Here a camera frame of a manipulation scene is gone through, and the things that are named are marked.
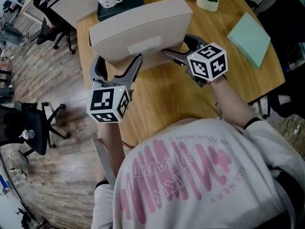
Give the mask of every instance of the pink graphic print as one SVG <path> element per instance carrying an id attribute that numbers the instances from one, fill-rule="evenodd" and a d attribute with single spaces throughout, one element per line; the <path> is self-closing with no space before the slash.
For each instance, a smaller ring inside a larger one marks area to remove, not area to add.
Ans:
<path id="1" fill-rule="evenodd" d="M 187 200 L 189 197 L 188 192 L 185 188 L 181 175 L 179 174 L 179 171 L 173 162 L 172 157 L 170 156 L 166 146 L 164 145 L 164 142 L 158 141 L 158 140 L 153 140 L 152 146 L 153 146 L 153 149 L 157 156 L 158 163 L 159 164 L 163 164 L 163 163 L 168 164 L 168 166 L 166 166 L 165 172 L 163 172 L 163 173 L 160 172 L 158 174 L 160 180 L 163 180 L 163 181 L 165 180 L 165 182 L 162 182 L 162 185 L 163 185 L 163 190 L 166 193 L 165 194 L 166 197 L 171 196 L 173 193 L 177 198 L 179 196 L 179 190 L 176 188 L 176 186 L 178 186 L 182 193 L 183 200 Z"/>
<path id="2" fill-rule="evenodd" d="M 230 157 L 221 149 L 218 151 L 218 153 L 216 153 L 216 151 L 209 146 L 208 150 L 213 164 L 219 164 L 225 173 L 229 173 L 229 164 L 232 163 Z"/>
<path id="3" fill-rule="evenodd" d="M 149 150 L 149 146 L 145 146 L 144 152 L 147 152 L 147 150 Z M 154 203 L 155 203 L 157 208 L 162 208 L 162 202 L 161 202 L 160 192 L 159 192 L 159 188 L 158 188 L 158 183 L 157 183 L 153 163 L 150 163 L 147 166 L 146 163 L 145 163 L 142 152 L 138 153 L 138 157 L 139 157 L 140 163 L 141 163 L 141 165 L 144 169 L 144 176 L 145 176 L 145 178 L 148 182 L 148 185 L 149 185 L 149 187 L 152 191 L 152 198 L 154 200 Z"/>
<path id="4" fill-rule="evenodd" d="M 184 172 L 186 174 L 186 177 L 187 177 L 187 179 L 190 182 L 191 188 L 193 190 L 193 193 L 194 193 L 196 199 L 201 200 L 201 193 L 199 192 L 199 190 L 198 190 L 198 188 L 197 188 L 197 186 L 195 184 L 194 177 L 191 174 L 190 169 L 189 169 L 187 163 L 185 162 L 183 156 L 181 155 L 180 150 L 178 149 L 177 144 L 175 142 L 171 142 L 171 144 L 172 144 L 172 147 L 173 147 L 176 155 L 178 156 L 178 159 L 179 159 L 179 161 L 181 163 L 181 166 L 182 166 L 182 168 L 183 168 L 183 170 L 184 170 Z"/>
<path id="5" fill-rule="evenodd" d="M 138 219 L 140 223 L 144 224 L 146 221 L 146 217 L 141 197 L 143 197 L 143 199 L 146 201 L 148 209 L 151 213 L 154 213 L 156 209 L 154 207 L 150 192 L 148 190 L 145 179 L 142 175 L 138 161 L 136 159 L 133 159 L 132 162 L 132 179 L 133 183 L 131 182 L 129 173 L 127 173 L 128 192 L 132 197 L 133 206 L 138 216 Z"/>
<path id="6" fill-rule="evenodd" d="M 183 200 L 189 198 L 189 191 L 185 186 L 185 182 L 190 184 L 191 191 L 197 200 L 202 199 L 202 195 L 198 190 L 195 179 L 199 179 L 206 191 L 212 190 L 211 177 L 213 177 L 219 185 L 226 184 L 226 176 L 218 175 L 213 166 L 219 165 L 225 173 L 229 173 L 229 165 L 232 163 L 231 158 L 223 151 L 215 151 L 212 147 L 208 147 L 208 153 L 200 144 L 195 144 L 194 149 L 201 160 L 203 170 L 201 171 L 197 162 L 194 160 L 189 149 L 183 142 L 178 145 L 172 141 L 171 146 L 175 153 L 176 163 L 165 146 L 163 141 L 153 140 L 152 147 L 156 156 L 154 158 L 152 150 L 149 146 L 145 146 L 143 152 L 138 152 L 138 159 L 132 161 L 132 177 L 127 172 L 126 188 L 121 190 L 121 209 L 125 212 L 125 218 L 131 219 L 131 206 L 141 224 L 145 224 L 145 211 L 154 213 L 156 209 L 161 209 L 163 203 L 178 199 L 179 194 Z M 195 170 L 196 177 L 190 172 L 188 164 L 183 156 L 186 156 Z M 177 165 L 179 165 L 186 177 L 183 180 L 179 174 Z M 158 184 L 161 185 L 165 201 L 162 201 Z"/>
<path id="7" fill-rule="evenodd" d="M 179 147 L 187 155 L 187 157 L 188 157 L 189 161 L 191 162 L 194 170 L 196 171 L 200 181 L 202 182 L 202 184 L 204 185 L 204 187 L 207 191 L 211 191 L 211 189 L 212 189 L 210 174 L 214 177 L 214 179 L 220 185 L 224 185 L 226 183 L 227 178 L 225 176 L 219 176 L 216 173 L 211 161 L 209 160 L 207 153 L 205 152 L 204 148 L 201 145 L 195 144 L 195 150 L 197 151 L 199 158 L 201 159 L 202 166 L 203 166 L 203 173 L 200 171 L 200 168 L 198 167 L 197 163 L 193 159 L 193 156 L 189 153 L 185 144 L 183 142 L 179 142 Z"/>

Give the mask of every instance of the cardboard box lid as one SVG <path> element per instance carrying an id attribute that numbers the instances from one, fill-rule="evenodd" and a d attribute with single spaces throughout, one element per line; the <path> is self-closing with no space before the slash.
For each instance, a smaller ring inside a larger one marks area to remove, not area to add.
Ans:
<path id="1" fill-rule="evenodd" d="M 163 0 L 115 15 L 89 28 L 90 46 L 154 21 L 192 14 L 184 0 Z"/>

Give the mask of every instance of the dark green box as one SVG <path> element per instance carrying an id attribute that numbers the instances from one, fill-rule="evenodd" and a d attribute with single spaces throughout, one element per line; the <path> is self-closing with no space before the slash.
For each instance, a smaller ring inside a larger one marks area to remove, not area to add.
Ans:
<path id="1" fill-rule="evenodd" d="M 123 0 L 122 2 L 116 4 L 114 7 L 106 9 L 100 3 L 97 8 L 97 18 L 99 21 L 104 21 L 119 13 L 140 7 L 144 4 L 143 0 Z"/>

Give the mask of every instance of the black wristband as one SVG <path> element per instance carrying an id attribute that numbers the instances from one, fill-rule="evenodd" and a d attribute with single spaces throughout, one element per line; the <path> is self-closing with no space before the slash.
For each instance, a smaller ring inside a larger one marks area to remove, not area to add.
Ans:
<path id="1" fill-rule="evenodd" d="M 249 125 L 251 125 L 254 122 L 259 121 L 259 120 L 260 120 L 260 118 L 257 118 L 257 117 L 253 118 L 252 120 L 248 121 L 248 123 L 243 127 L 243 129 L 245 130 Z"/>
<path id="2" fill-rule="evenodd" d="M 109 184 L 108 181 L 100 181 L 98 184 L 96 184 L 95 189 L 100 186 L 100 185 L 104 185 L 104 184 Z"/>

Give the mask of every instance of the desk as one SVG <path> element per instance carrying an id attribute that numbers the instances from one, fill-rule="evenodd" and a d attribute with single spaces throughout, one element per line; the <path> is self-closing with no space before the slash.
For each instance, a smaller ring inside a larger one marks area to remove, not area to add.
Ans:
<path id="1" fill-rule="evenodd" d="M 156 1 L 159 0 L 144 0 L 144 3 Z M 198 8 L 196 0 L 186 2 L 193 10 L 188 33 L 200 36 L 207 42 L 215 42 L 226 49 L 228 81 L 247 103 L 285 82 L 271 44 L 261 67 L 256 69 L 227 39 L 227 34 L 245 12 L 258 21 L 244 0 L 220 0 L 217 12 Z M 98 22 L 94 12 L 77 23 L 81 67 L 88 89 L 91 88 L 88 72 L 94 58 L 94 53 L 89 48 L 88 29 Z M 217 116 L 210 86 L 198 87 L 185 70 L 183 66 L 167 63 L 139 73 L 132 86 L 135 90 L 133 101 L 123 123 L 120 123 L 123 141 L 137 145 L 181 119 Z M 107 64 L 107 71 L 109 78 L 118 73 L 110 64 Z"/>
<path id="2" fill-rule="evenodd" d="M 16 3 L 20 6 L 22 6 L 20 14 L 24 14 L 26 17 L 28 17 L 28 18 L 34 20 L 35 22 L 37 22 L 38 24 L 42 25 L 42 21 L 40 19 L 36 18 L 35 16 L 33 16 L 32 14 L 27 12 L 28 8 L 33 3 L 33 0 L 25 0 L 24 4 L 20 4 L 18 2 L 16 2 Z"/>

